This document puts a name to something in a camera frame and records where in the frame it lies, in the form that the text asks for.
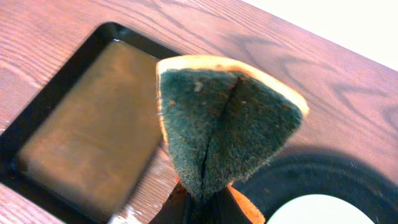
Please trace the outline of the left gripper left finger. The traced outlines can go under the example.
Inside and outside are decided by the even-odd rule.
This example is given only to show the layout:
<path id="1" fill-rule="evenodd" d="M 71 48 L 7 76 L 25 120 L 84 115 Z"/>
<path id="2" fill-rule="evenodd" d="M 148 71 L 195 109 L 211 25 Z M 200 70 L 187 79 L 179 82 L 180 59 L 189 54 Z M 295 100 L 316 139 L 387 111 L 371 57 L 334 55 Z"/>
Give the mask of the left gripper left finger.
<path id="1" fill-rule="evenodd" d="M 192 210 L 192 197 L 179 182 L 149 224 L 189 224 Z"/>

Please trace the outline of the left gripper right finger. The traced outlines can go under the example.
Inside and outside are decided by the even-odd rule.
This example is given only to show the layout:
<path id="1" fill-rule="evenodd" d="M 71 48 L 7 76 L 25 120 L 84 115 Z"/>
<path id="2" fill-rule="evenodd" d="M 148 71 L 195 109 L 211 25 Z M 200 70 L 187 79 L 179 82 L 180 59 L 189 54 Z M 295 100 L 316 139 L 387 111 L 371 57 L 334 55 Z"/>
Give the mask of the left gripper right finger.
<path id="1" fill-rule="evenodd" d="M 251 224 L 227 187 L 214 196 L 214 221 L 218 224 Z"/>

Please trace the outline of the light green plate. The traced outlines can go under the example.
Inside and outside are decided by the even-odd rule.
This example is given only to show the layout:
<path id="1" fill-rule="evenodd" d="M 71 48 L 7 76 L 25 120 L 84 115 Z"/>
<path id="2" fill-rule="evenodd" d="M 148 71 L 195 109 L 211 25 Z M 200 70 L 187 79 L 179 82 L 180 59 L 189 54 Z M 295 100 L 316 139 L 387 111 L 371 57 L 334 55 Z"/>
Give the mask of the light green plate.
<path id="1" fill-rule="evenodd" d="M 336 197 L 304 195 L 283 204 L 267 224 L 374 224 L 360 209 Z"/>

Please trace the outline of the green yellow sponge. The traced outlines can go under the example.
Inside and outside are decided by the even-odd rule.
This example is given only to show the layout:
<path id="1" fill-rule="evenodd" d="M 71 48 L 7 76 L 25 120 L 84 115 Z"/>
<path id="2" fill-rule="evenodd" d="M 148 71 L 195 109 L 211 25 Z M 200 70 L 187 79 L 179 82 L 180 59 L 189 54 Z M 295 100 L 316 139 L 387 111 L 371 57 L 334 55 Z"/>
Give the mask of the green yellow sponge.
<path id="1" fill-rule="evenodd" d="M 193 200 L 191 223 L 215 223 L 214 196 L 227 187 L 251 223 L 259 209 L 233 187 L 267 164 L 309 107 L 274 77 L 238 60 L 183 55 L 156 65 L 157 104 L 178 183 Z"/>

